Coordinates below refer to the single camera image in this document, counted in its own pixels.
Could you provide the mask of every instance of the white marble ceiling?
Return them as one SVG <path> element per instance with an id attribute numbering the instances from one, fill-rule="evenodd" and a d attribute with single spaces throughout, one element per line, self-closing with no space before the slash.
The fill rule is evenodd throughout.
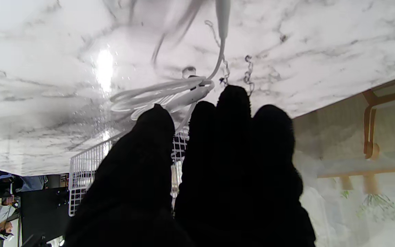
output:
<path id="1" fill-rule="evenodd" d="M 208 75 L 218 52 L 204 25 L 216 23 L 213 1 L 151 64 L 178 2 L 0 0 L 0 169 L 68 172 L 71 156 L 131 126 L 110 113 L 111 94 L 180 78 L 186 66 Z M 230 83 L 242 84 L 248 54 L 253 111 L 308 113 L 395 78 L 395 0 L 233 0 Z"/>

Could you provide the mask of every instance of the person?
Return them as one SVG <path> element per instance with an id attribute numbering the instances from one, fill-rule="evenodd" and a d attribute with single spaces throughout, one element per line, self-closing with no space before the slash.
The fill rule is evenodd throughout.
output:
<path id="1" fill-rule="evenodd" d="M 284 111 L 265 105 L 251 118 L 246 91 L 227 86 L 217 106 L 196 105 L 189 127 L 174 218 L 174 124 L 155 105 L 100 164 L 65 246 L 315 245 Z"/>
<path id="2" fill-rule="evenodd" d="M 8 218 L 13 215 L 16 208 L 12 206 L 13 202 L 10 200 L 5 200 L 0 205 L 0 240 L 12 239 L 13 234 L 11 233 L 13 230 L 13 225 L 11 222 L 8 222 Z"/>

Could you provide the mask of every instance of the chain link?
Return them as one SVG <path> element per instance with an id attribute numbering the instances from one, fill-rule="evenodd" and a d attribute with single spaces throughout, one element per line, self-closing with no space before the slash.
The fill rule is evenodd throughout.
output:
<path id="1" fill-rule="evenodd" d="M 252 92 L 255 89 L 255 83 L 251 81 L 252 70 L 254 69 L 254 64 L 251 61 L 252 57 L 250 55 L 246 55 L 245 61 L 248 63 L 248 71 L 245 72 L 245 77 L 243 77 L 243 82 L 249 85 L 249 94 L 251 96 Z"/>
<path id="2" fill-rule="evenodd" d="M 220 48 L 220 42 L 219 42 L 219 40 L 217 39 L 216 31 L 214 31 L 213 22 L 211 22 L 210 20 L 205 20 L 204 23 L 205 23 L 205 25 L 207 25 L 208 27 L 210 27 L 210 30 L 211 30 L 211 32 L 213 33 L 213 38 L 214 38 L 214 40 L 216 41 L 217 46 Z M 225 60 L 225 55 L 222 55 L 222 62 L 223 62 L 224 65 L 225 65 L 225 74 L 224 74 L 223 77 L 221 77 L 221 78 L 219 79 L 219 82 L 220 82 L 220 83 L 223 83 L 224 86 L 228 86 L 228 85 L 229 85 L 229 84 L 228 84 L 228 77 L 229 77 L 229 75 L 230 75 L 230 71 L 229 71 L 228 61 Z"/>
<path id="3" fill-rule="evenodd" d="M 213 38 L 216 41 L 217 46 L 220 47 L 220 42 L 217 39 L 216 32 L 214 30 L 213 22 L 211 22 L 210 20 L 205 20 L 204 23 L 205 23 L 205 25 L 210 27 L 210 30 L 213 33 Z M 252 56 L 246 55 L 245 61 L 248 63 L 248 71 L 245 72 L 245 76 L 243 78 L 243 82 L 245 84 L 249 85 L 249 94 L 248 94 L 248 96 L 251 96 L 252 92 L 255 89 L 255 83 L 253 83 L 251 81 L 251 74 L 252 74 L 252 70 L 254 69 L 254 64 L 252 63 L 251 59 L 252 59 Z M 228 62 L 225 60 L 225 55 L 222 55 L 222 61 L 224 62 L 224 65 L 225 65 L 225 74 L 224 74 L 223 77 L 221 77 L 219 79 L 219 82 L 223 83 L 224 86 L 227 86 L 227 85 L 229 85 L 228 78 L 229 78 L 229 75 L 230 75 L 230 71 L 229 71 Z"/>

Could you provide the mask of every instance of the wire grid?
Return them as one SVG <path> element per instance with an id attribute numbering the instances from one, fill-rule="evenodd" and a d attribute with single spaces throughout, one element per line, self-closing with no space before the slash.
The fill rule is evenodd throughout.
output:
<path id="1" fill-rule="evenodd" d="M 69 216 L 74 216 L 83 196 L 89 186 L 94 182 L 95 172 L 101 161 L 106 157 L 112 146 L 123 135 L 114 136 L 107 141 L 99 143 L 90 149 L 72 157 L 69 169 Z M 183 129 L 173 138 L 171 159 L 171 195 L 176 198 L 182 176 L 182 162 L 185 158 L 185 149 L 188 143 L 188 130 Z"/>

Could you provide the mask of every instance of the white cable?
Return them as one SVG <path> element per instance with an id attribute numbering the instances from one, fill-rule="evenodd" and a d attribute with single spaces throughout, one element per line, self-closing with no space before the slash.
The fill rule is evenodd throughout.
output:
<path id="1" fill-rule="evenodd" d="M 175 112 L 187 105 L 191 105 L 184 119 L 176 128 L 176 132 L 180 131 L 187 124 L 188 119 L 190 119 L 191 113 L 193 112 L 196 103 L 206 97 L 207 94 L 214 88 L 214 82 L 211 79 L 218 72 L 221 62 L 224 58 L 225 40 L 228 34 L 229 9 L 230 0 L 216 1 L 220 50 L 216 66 L 210 76 L 207 78 L 191 77 L 187 79 L 156 84 L 144 89 L 119 92 L 110 98 L 112 102 L 111 111 L 134 111 L 131 115 L 131 119 L 136 120 L 143 112 L 152 108 L 154 104 L 162 105 L 170 113 Z M 183 94 L 182 96 L 178 96 L 180 93 L 190 89 L 193 90 Z"/>

